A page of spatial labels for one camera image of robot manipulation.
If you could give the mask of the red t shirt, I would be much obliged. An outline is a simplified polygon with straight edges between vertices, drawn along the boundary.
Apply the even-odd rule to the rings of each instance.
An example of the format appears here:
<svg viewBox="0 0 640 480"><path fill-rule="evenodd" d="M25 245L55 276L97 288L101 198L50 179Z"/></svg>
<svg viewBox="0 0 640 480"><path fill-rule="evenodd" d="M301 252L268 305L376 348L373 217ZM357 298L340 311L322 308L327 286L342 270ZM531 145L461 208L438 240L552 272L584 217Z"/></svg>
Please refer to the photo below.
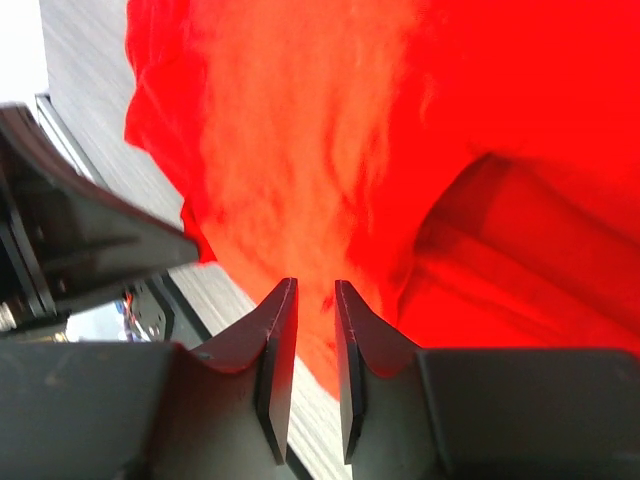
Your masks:
<svg viewBox="0 0 640 480"><path fill-rule="evenodd" d="M639 349L635 1L131 1L125 138L253 300L423 347Z"/></svg>

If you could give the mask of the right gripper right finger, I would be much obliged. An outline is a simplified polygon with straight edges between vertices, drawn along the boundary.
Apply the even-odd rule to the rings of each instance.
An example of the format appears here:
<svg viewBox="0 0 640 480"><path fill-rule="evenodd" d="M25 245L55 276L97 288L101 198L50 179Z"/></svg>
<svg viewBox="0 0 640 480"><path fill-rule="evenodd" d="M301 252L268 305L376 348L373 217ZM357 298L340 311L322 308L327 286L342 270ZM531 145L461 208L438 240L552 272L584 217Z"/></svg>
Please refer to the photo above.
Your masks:
<svg viewBox="0 0 640 480"><path fill-rule="evenodd" d="M424 349L335 284L357 479L635 479L639 362L613 349Z"/></svg>

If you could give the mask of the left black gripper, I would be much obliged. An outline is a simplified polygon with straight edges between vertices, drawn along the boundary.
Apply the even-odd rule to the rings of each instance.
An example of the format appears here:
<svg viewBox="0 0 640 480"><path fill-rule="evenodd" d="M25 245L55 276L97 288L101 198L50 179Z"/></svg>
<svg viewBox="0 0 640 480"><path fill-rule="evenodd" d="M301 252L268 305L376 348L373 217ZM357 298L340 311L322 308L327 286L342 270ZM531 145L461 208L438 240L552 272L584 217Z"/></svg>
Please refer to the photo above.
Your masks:
<svg viewBox="0 0 640 480"><path fill-rule="evenodd" d="M1 110L1 328L55 324L196 261L180 230L76 170L24 105Z"/></svg>

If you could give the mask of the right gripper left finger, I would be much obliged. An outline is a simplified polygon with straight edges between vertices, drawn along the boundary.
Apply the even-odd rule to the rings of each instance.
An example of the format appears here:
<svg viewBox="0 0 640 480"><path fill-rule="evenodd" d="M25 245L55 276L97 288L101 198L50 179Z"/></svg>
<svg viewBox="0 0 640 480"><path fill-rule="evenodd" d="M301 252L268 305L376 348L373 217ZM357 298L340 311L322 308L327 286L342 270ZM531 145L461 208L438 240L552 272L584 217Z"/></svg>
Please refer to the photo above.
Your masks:
<svg viewBox="0 0 640 480"><path fill-rule="evenodd" d="M298 285L195 349L1 345L5 479L289 479Z"/></svg>

